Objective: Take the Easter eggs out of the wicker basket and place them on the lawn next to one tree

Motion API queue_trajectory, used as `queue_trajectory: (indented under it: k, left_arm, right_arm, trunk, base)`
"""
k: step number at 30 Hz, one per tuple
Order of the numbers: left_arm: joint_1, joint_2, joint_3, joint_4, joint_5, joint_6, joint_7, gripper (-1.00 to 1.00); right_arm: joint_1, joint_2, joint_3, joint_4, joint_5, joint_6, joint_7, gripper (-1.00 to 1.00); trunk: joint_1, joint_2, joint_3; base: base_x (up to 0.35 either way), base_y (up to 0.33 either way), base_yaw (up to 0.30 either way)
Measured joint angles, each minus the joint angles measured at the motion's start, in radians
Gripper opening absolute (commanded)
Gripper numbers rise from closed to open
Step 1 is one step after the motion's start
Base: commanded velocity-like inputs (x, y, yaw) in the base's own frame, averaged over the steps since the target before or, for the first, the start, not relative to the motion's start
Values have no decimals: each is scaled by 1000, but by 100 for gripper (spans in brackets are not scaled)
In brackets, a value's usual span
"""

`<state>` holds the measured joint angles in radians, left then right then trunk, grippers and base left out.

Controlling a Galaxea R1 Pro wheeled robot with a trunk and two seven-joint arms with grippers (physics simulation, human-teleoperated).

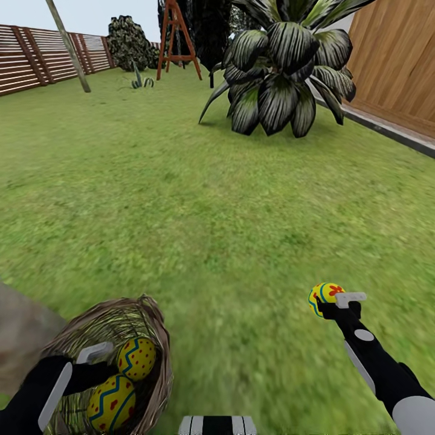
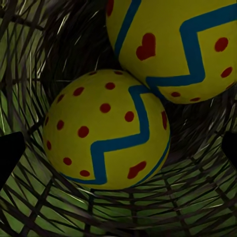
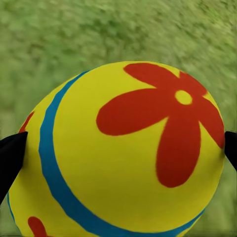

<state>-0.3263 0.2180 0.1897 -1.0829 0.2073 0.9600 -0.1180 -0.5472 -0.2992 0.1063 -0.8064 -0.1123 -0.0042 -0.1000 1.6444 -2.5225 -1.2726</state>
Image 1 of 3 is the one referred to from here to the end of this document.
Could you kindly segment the easter egg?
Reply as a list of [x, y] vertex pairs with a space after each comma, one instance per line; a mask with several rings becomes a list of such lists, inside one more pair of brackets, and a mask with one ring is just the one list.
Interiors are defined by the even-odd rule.
[[94, 430], [123, 429], [137, 408], [136, 385], [123, 374], [109, 377], [94, 387], [85, 408], [87, 423]]
[[322, 303], [336, 303], [335, 293], [345, 292], [345, 290], [333, 283], [321, 283], [316, 287], [312, 288], [308, 297], [308, 304], [310, 309], [318, 317], [324, 319], [323, 313], [318, 311], [316, 296], [319, 296]]
[[146, 335], [124, 341], [116, 352], [119, 373], [131, 381], [143, 379], [156, 366], [156, 347]]

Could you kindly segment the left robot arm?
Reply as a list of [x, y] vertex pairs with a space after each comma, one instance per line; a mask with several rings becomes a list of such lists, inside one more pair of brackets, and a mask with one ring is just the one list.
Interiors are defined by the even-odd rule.
[[82, 347], [76, 363], [60, 354], [40, 359], [7, 408], [0, 410], [0, 435], [44, 435], [63, 397], [87, 392], [119, 374], [105, 359], [93, 362], [114, 351], [114, 343], [105, 340]]

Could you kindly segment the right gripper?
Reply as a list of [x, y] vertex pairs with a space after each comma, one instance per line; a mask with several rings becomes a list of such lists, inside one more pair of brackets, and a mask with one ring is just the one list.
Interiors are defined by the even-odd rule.
[[318, 311], [323, 313], [325, 320], [335, 320], [340, 326], [340, 321], [344, 317], [354, 317], [356, 319], [361, 319], [361, 308], [356, 302], [349, 302], [348, 309], [339, 309], [335, 303], [322, 303], [319, 296], [316, 296]]

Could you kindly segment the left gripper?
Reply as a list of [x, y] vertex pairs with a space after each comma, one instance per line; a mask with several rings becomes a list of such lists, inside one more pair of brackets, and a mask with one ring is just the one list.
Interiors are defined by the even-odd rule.
[[68, 393], [63, 394], [63, 397], [87, 392], [88, 389], [94, 388], [106, 382], [106, 380], [116, 374], [119, 374], [119, 369], [115, 365], [108, 365], [105, 359], [94, 362], [92, 365], [79, 364], [82, 368], [82, 378], [78, 386]]

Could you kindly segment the wicker basket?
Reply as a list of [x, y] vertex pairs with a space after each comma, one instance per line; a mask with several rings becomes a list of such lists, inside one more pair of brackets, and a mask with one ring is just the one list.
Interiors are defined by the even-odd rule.
[[[146, 300], [150, 300], [146, 302]], [[127, 311], [127, 309], [129, 309]], [[109, 319], [105, 317], [106, 314], [113, 311], [114, 314], [124, 317], [129, 326], [117, 329], [118, 324], [115, 322], [110, 323]], [[131, 317], [131, 314], [139, 313], [140, 316]], [[104, 324], [94, 332], [87, 333], [88, 328], [84, 327], [92, 321], [99, 320]], [[80, 408], [78, 402], [75, 402], [74, 408], [71, 408], [71, 397], [66, 396], [66, 398], [61, 401], [60, 409], [54, 411], [51, 417], [50, 430], [51, 435], [145, 435], [149, 432], [159, 421], [161, 414], [167, 408], [167, 402], [170, 400], [170, 395], [172, 391], [173, 384], [173, 369], [172, 369], [172, 358], [170, 354], [170, 334], [168, 333], [164, 323], [165, 315], [159, 308], [158, 302], [152, 297], [148, 297], [144, 293], [140, 298], [129, 299], [108, 299], [105, 302], [97, 303], [95, 306], [91, 307], [89, 310], [83, 312], [77, 317], [70, 320], [66, 326], [61, 330], [57, 337], [52, 339], [44, 348], [38, 353], [33, 362], [28, 366], [22, 380], [19, 384], [18, 390], [23, 387], [25, 378], [27, 377], [30, 370], [33, 369], [35, 365], [38, 364], [39, 360], [51, 356], [54, 353], [56, 355], [60, 354], [64, 357], [72, 358], [74, 362], [77, 362], [76, 356], [70, 354], [66, 350], [62, 350], [63, 346], [60, 345], [64, 340], [70, 336], [74, 336], [76, 339], [81, 339], [82, 344], [86, 343], [85, 346], [89, 347], [92, 344], [101, 344], [104, 339], [98, 340], [98, 335], [103, 336], [106, 332], [111, 332], [111, 339], [119, 339], [121, 343], [125, 341], [124, 335], [130, 335], [134, 333], [134, 337], [144, 337], [145, 335], [138, 330], [138, 321], [142, 321], [143, 327], [146, 330], [146, 336], [155, 345], [156, 360], [160, 362], [160, 366], [152, 367], [152, 377], [148, 378], [145, 376], [141, 380], [132, 381], [137, 386], [135, 394], [137, 399], [137, 404], [140, 406], [143, 402], [145, 406], [140, 406], [135, 410], [132, 415], [133, 420], [127, 422], [127, 426], [131, 426], [137, 423], [136, 426], [128, 428], [126, 431], [118, 432], [118, 430], [112, 431], [98, 431], [94, 430], [89, 423], [87, 423], [85, 418], [85, 408], [86, 402], [84, 399], [84, 393], [79, 393], [78, 402], [80, 403]], [[83, 328], [83, 329], [82, 329]], [[116, 362], [117, 352], [112, 358], [108, 358], [108, 365], [117, 366]], [[118, 368], [118, 366], [117, 366]], [[144, 401], [143, 401], [144, 400]], [[74, 427], [71, 422], [72, 414], [80, 414], [80, 419], [82, 427], [84, 429], [78, 430]], [[66, 415], [66, 416], [65, 416]]]

